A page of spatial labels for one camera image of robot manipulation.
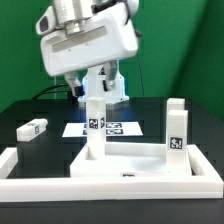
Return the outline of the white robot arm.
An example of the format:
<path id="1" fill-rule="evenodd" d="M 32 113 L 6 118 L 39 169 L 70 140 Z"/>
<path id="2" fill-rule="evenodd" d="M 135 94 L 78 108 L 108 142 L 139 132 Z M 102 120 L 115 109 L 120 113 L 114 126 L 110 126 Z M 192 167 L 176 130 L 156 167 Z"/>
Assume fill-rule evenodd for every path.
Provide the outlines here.
<path id="1" fill-rule="evenodd" d="M 127 101 L 119 61 L 136 55 L 139 33 L 131 18 L 139 0 L 52 0 L 36 23 L 50 76 L 64 76 L 83 105 L 103 97 L 114 105 Z"/>

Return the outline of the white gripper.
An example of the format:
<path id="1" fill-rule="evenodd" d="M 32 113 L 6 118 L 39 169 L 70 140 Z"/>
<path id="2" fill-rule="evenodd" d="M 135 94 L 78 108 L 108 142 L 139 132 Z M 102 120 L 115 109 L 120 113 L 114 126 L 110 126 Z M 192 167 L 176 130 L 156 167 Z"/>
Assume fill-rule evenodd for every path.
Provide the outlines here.
<path id="1" fill-rule="evenodd" d="M 110 7 L 88 19 L 83 32 L 67 37 L 63 30 L 57 30 L 41 39 L 45 70 L 50 76 L 66 73 L 64 78 L 74 97 L 83 96 L 84 90 L 78 73 L 72 71 L 105 63 L 104 90 L 112 91 L 118 71 L 113 60 L 132 57 L 137 50 L 138 41 L 132 22 L 127 21 L 125 6 Z"/>

